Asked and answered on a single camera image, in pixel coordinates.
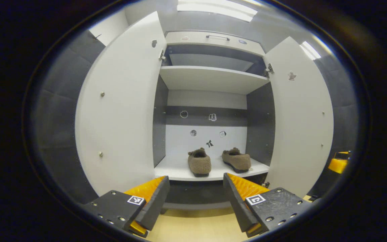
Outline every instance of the ceiling light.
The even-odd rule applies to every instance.
[[[305,52],[305,54],[311,59],[311,60],[316,60],[316,58],[313,56],[310,51],[308,51],[306,48],[304,48],[302,45],[300,45],[301,49]]]
[[[213,12],[247,22],[253,19],[258,11],[227,0],[179,0],[177,11]]]
[[[316,59],[321,57],[319,53],[313,49],[309,43],[307,43],[307,41],[304,41],[301,45],[303,45]]]

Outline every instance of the shoe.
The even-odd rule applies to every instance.
[[[240,150],[235,147],[232,150],[224,150],[222,153],[222,160],[237,173],[248,172],[249,168],[252,166],[250,163],[250,155],[241,154]]]
[[[194,150],[187,154],[189,155],[187,162],[190,170],[193,172],[193,175],[196,177],[209,176],[209,173],[212,170],[212,162],[210,161],[210,156],[206,154],[204,148]]]

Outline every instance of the open door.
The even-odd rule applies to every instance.
[[[155,91],[166,41],[153,12],[116,37],[95,60],[80,91],[77,152],[101,196],[155,177],[152,125]]]
[[[286,38],[264,61],[275,105],[275,140],[266,182],[304,197],[324,169],[334,130],[331,98],[316,64]]]

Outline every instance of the white shelf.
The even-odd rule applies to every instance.
[[[252,167],[250,167],[248,172],[235,173],[230,166],[223,163],[222,157],[211,157],[212,171],[209,173],[209,176],[195,177],[189,169],[187,158],[188,155],[173,155],[164,157],[155,167],[155,177],[168,176],[170,180],[179,181],[215,181],[222,180],[225,172],[239,177],[246,177],[267,173],[270,168],[259,161],[251,159]]]
[[[270,82],[268,78],[251,73],[206,66],[163,66],[159,74],[170,90],[247,95]]]

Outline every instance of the wooden floor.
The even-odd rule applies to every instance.
[[[244,241],[246,233],[238,226],[232,208],[211,210],[173,210],[159,215],[146,238],[152,242]]]

